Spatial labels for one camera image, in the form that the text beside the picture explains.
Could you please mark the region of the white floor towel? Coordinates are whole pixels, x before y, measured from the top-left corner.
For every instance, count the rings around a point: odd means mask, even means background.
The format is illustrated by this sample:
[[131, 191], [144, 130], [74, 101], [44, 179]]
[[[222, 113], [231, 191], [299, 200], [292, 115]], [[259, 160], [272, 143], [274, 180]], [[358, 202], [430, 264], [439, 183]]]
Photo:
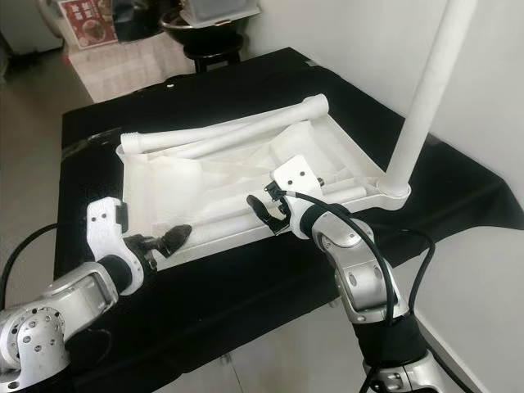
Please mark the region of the white floor towel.
[[134, 93], [175, 75], [194, 74], [183, 45], [165, 34], [131, 43], [112, 43], [89, 49], [67, 46], [65, 60], [93, 102]]

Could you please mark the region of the clear plastic storage box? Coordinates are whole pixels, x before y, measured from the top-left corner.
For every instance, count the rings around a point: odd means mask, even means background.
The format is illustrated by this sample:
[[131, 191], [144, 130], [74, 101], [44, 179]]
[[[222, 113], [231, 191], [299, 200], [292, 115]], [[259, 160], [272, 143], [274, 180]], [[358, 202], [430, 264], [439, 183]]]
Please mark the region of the clear plastic storage box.
[[194, 29], [236, 21], [261, 12], [258, 0], [183, 0], [180, 16]]

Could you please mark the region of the black metal bowl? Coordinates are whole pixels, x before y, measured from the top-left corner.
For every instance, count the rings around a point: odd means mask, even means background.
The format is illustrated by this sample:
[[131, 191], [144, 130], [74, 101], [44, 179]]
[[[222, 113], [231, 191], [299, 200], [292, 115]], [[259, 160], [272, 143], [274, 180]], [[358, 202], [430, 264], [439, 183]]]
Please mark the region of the black metal bowl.
[[191, 26], [181, 16], [181, 8], [176, 7], [168, 10], [160, 17], [160, 27], [176, 42], [183, 47], [195, 45], [209, 45], [224, 41], [239, 34], [242, 26], [247, 22], [247, 16], [244, 18], [229, 21], [225, 24], [213, 24], [207, 27]]

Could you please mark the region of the black round stool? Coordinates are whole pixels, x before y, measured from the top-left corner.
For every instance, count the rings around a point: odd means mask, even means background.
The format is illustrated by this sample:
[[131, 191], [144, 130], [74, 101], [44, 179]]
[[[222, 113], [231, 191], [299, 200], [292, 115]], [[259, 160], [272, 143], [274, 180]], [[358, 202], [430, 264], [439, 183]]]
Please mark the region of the black round stool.
[[183, 46], [183, 53], [193, 62], [196, 74], [205, 74], [207, 67], [213, 64], [240, 63], [240, 49], [243, 48], [245, 42], [246, 38], [243, 34], [233, 34], [233, 36], [223, 37], [212, 43]]

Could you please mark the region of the white cabinet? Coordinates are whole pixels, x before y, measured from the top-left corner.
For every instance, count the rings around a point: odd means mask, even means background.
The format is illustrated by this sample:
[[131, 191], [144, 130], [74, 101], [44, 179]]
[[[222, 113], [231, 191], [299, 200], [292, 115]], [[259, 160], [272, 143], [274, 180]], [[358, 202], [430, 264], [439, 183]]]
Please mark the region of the white cabinet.
[[12, 55], [45, 52], [62, 45], [45, 24], [38, 0], [1, 0], [1, 34]]

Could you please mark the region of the red printed carton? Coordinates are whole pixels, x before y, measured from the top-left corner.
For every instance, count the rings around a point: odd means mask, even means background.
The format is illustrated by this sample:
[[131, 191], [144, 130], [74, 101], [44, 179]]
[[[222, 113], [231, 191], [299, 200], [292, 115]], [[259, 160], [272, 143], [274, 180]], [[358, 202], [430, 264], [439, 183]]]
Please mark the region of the red printed carton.
[[110, 0], [56, 0], [63, 38], [76, 49], [116, 43]]

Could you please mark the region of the black bag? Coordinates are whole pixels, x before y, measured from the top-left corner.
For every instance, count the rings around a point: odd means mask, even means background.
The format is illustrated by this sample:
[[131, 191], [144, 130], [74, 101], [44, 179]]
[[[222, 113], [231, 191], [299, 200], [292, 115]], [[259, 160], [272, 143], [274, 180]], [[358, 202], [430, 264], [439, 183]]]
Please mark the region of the black bag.
[[161, 32], [162, 0], [111, 0], [117, 41], [131, 43]]

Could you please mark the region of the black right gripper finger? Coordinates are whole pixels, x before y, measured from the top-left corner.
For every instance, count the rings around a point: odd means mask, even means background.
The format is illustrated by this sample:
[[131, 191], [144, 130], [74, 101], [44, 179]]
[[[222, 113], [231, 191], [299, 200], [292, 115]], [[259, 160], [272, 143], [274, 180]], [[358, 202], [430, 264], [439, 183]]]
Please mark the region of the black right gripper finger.
[[252, 213], [273, 233], [280, 233], [286, 228], [286, 220], [278, 219], [269, 213], [269, 208], [255, 195], [248, 195], [246, 202], [251, 207]]

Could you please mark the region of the white plastic table top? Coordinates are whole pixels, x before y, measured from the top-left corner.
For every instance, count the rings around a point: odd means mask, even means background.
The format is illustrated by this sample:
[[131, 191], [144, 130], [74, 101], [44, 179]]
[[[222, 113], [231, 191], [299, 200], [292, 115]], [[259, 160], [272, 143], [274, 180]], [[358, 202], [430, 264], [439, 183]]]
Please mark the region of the white plastic table top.
[[352, 212], [395, 206], [377, 181], [382, 169], [330, 115], [291, 126], [266, 142], [248, 143], [199, 160], [173, 157], [178, 147], [116, 156], [123, 164], [121, 200], [127, 206], [130, 235], [158, 237], [180, 224], [213, 224], [245, 215], [248, 195], [258, 197], [278, 217], [278, 205], [264, 191], [272, 172], [293, 156], [303, 155], [322, 191], [330, 194], [365, 187], [368, 195], [344, 203]]

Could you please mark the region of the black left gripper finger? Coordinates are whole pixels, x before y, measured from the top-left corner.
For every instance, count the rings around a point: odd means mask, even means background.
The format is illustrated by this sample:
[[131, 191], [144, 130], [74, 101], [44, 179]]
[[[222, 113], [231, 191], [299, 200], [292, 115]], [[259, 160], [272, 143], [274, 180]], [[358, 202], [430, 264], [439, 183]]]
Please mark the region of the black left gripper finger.
[[192, 233], [192, 226], [172, 226], [168, 232], [155, 240], [155, 250], [162, 255], [173, 255], [187, 243]]

